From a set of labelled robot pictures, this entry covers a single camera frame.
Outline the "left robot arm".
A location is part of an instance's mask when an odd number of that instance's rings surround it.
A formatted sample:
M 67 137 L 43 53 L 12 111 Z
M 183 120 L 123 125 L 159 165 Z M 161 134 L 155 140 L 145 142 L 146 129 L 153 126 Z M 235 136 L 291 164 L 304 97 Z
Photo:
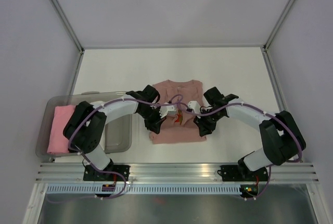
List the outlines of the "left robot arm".
M 129 91 L 99 106 L 80 102 L 63 129 L 63 136 L 69 141 L 68 149 L 80 153 L 95 168 L 98 177 L 109 180 L 113 176 L 113 161 L 100 146 L 105 125 L 127 115 L 139 114 L 145 127 L 158 134 L 166 119 L 160 115 L 161 107 L 153 105 L 159 99 L 159 92 L 148 85 L 142 91 Z

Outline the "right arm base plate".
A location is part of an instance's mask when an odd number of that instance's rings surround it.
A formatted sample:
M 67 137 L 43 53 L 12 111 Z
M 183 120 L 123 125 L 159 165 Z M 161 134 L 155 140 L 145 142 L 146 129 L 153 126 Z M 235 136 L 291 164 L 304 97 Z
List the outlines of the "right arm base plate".
M 242 170 L 238 165 L 221 165 L 217 174 L 222 177 L 224 182 L 266 182 L 268 171 L 261 168 L 256 171 Z

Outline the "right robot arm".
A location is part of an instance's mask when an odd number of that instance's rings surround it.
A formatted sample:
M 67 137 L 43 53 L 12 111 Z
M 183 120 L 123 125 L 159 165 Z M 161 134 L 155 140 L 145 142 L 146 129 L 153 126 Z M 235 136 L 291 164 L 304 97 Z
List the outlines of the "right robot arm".
M 297 163 L 302 159 L 306 142 L 290 112 L 270 113 L 244 102 L 235 94 L 223 95 L 216 87 L 207 90 L 204 98 L 208 106 L 190 101 L 189 113 L 194 113 L 194 123 L 200 136 L 212 134 L 223 117 L 235 118 L 257 130 L 262 148 L 238 161 L 238 175 L 251 179 L 257 170 L 284 163 Z

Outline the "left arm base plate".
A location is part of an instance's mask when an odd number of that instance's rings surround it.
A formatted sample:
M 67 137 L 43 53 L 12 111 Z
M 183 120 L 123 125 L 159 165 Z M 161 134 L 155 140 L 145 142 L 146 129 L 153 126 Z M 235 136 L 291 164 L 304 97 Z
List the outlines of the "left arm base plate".
M 91 165 L 86 165 L 83 180 L 84 181 L 127 181 L 130 175 L 129 165 L 113 165 L 107 167 L 106 171 L 100 172 Z

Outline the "dusty pink t-shirt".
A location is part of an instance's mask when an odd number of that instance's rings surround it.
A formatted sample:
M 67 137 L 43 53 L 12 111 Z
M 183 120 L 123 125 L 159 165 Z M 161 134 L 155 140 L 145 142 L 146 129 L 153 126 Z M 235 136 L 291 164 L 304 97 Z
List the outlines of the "dusty pink t-shirt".
M 198 80 L 187 82 L 175 82 L 165 80 L 156 83 L 153 87 L 159 92 L 161 104 L 172 100 L 176 94 L 182 95 L 182 102 L 188 104 L 190 101 L 197 101 L 199 106 L 203 106 L 203 84 Z M 194 123 L 195 116 L 187 114 L 181 110 L 175 116 L 167 116 L 162 123 L 160 133 L 151 132 L 149 138 L 153 144 L 176 144 L 202 142 L 205 136 L 199 135 L 199 129 Z

